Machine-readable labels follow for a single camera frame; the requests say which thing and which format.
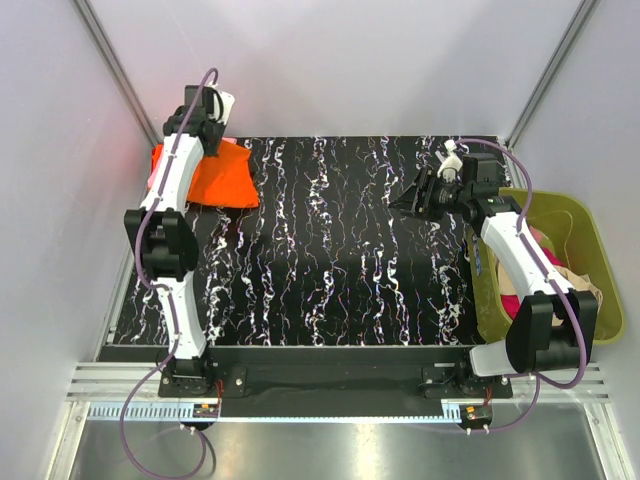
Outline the right aluminium frame post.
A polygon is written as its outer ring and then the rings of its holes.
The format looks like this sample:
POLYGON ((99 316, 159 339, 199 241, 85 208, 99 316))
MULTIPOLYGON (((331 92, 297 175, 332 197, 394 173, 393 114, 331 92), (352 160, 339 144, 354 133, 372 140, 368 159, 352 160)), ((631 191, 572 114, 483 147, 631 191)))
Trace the right aluminium frame post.
POLYGON ((581 0, 578 3, 513 128, 505 138, 505 145, 509 149, 513 150, 521 140, 599 5, 599 0, 581 0))

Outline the folded pink t shirt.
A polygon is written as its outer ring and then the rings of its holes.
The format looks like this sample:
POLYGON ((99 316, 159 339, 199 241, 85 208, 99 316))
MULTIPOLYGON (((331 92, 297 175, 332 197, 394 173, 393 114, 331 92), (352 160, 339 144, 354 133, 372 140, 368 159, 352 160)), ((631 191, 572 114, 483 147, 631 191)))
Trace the folded pink t shirt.
POLYGON ((154 168, 154 169, 152 170, 152 172, 151 172, 150 176, 148 177, 148 180, 147 180, 147 188, 148 188, 149 190, 151 190, 151 189, 153 188, 153 184, 154 184, 154 181, 155 181, 156 175, 157 175, 157 168, 154 168))

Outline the beige garment in basket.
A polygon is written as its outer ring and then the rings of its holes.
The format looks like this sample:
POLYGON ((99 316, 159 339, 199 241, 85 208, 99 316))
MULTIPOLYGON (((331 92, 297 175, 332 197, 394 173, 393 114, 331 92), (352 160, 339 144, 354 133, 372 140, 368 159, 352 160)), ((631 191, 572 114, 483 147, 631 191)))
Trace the beige garment in basket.
MULTIPOLYGON (((591 281, 588 275, 579 276, 561 264, 554 265, 555 269, 577 291, 591 292, 598 302, 598 307, 603 303, 603 293, 591 281)), ((520 306, 520 300, 516 295, 515 287, 501 263, 497 263, 496 274, 502 305, 511 316, 514 316, 520 306)))

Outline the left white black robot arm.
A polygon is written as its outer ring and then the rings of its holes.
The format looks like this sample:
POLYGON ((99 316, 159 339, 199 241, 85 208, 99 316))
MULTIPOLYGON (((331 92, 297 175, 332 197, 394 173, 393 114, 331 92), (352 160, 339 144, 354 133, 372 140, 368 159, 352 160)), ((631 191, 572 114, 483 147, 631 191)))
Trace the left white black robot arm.
POLYGON ((164 141, 155 176, 141 205, 124 214, 136 273, 154 291, 165 316, 168 358, 163 381, 196 396, 215 386, 216 372, 194 294, 199 246, 185 219, 187 196, 196 168, 218 152, 229 108, 215 82, 185 87, 184 104, 163 126, 164 141))

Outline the magenta garment in basket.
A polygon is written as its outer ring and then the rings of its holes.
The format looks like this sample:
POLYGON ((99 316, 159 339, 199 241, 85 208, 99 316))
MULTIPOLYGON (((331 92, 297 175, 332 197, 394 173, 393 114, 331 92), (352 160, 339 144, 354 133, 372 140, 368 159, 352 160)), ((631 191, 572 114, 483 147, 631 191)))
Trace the magenta garment in basket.
MULTIPOLYGON (((558 268, 565 267, 564 263, 550 249, 543 247, 542 250, 552 265, 558 268)), ((514 320, 520 307, 520 300, 516 294, 515 287, 503 265, 499 262, 496 263, 496 274, 503 309, 510 319, 514 320)))

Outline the folded red orange t shirt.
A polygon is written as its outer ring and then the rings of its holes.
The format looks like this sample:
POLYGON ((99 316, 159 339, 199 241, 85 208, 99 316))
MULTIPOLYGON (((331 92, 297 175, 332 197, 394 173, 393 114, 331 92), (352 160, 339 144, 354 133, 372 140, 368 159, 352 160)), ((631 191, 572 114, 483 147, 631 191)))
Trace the folded red orange t shirt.
POLYGON ((164 150, 164 145, 163 144, 159 144, 156 145, 151 152, 151 172, 154 168, 157 168, 159 165, 159 162, 162 159, 162 155, 163 155, 163 150, 164 150))

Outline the aluminium frame post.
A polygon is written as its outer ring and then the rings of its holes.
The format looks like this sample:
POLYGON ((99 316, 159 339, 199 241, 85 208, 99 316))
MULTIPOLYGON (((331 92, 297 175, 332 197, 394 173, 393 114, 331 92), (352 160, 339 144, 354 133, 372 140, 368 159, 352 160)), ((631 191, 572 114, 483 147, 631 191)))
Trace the aluminium frame post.
POLYGON ((581 0, 578 3, 513 128, 505 138, 505 145, 509 149, 513 150, 521 140, 599 5, 599 0, 581 0))
POLYGON ((71 0, 70 3, 148 143, 151 146, 158 144, 160 137, 135 91, 92 2, 71 0))

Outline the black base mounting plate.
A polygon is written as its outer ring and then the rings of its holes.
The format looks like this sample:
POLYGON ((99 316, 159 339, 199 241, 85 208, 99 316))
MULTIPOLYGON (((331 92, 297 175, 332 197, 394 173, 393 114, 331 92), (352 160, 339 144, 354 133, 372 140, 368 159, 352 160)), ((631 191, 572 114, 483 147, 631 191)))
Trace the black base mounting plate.
POLYGON ((473 374, 466 347, 214 347, 204 364, 163 372, 168 398, 222 398, 224 418, 433 415, 442 400, 508 399, 509 383, 473 374))

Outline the pink garment in basket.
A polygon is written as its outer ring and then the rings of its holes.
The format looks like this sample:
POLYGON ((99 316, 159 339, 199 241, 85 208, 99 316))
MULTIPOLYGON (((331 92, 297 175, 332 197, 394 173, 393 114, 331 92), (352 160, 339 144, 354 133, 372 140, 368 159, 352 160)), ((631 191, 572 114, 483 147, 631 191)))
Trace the pink garment in basket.
POLYGON ((535 241, 537 243, 541 243, 544 240, 544 234, 540 230, 538 230, 538 229, 536 229, 536 228, 534 228, 532 226, 529 227, 529 230, 530 230, 531 235, 533 236, 533 238, 535 239, 535 241))

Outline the olive green plastic basket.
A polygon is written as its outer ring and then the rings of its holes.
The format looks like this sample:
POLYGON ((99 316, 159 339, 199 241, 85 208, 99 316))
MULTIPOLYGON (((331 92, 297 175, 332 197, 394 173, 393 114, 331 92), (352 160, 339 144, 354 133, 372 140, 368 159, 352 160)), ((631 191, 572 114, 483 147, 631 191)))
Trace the olive green plastic basket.
MULTIPOLYGON (((586 275, 602 292, 594 343, 611 345, 624 334, 626 318, 604 245, 591 212, 575 198, 545 191, 533 193, 528 225, 541 231, 541 245, 575 274, 586 275)), ((493 343, 505 337, 511 318, 504 311, 498 291, 496 257, 472 228, 467 229, 477 329, 493 343)))

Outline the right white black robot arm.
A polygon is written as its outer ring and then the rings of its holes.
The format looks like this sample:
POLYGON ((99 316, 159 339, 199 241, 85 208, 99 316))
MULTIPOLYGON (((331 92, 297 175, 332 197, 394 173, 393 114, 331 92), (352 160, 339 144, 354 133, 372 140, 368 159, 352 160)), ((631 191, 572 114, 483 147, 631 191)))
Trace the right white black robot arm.
POLYGON ((454 371, 454 384, 466 396, 486 389, 490 377, 535 375, 574 369, 570 389, 583 378, 590 359, 598 302, 576 290, 534 239, 525 209, 502 195, 494 181, 448 183, 424 168, 410 187, 389 204, 401 214, 437 222, 457 214, 494 253, 519 298, 519 310, 505 339, 474 347, 470 362, 454 371))

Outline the black marble pattern mat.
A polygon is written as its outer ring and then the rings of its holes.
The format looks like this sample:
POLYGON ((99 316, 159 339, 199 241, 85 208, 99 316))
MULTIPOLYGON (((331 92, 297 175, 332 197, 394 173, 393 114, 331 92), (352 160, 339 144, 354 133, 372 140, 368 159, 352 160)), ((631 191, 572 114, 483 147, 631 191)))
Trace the black marble pattern mat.
POLYGON ((244 138, 260 204, 191 205, 206 339, 233 346, 469 345, 466 228, 389 208, 441 136, 244 138))

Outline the left aluminium frame post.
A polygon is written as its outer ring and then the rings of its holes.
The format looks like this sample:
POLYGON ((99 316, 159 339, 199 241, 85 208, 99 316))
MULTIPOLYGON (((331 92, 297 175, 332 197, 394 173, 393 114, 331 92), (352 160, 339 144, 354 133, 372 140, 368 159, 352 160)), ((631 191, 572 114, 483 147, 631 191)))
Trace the left aluminium frame post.
POLYGON ((148 143, 151 146, 158 144, 160 137, 135 91, 92 2, 71 0, 70 3, 148 143))

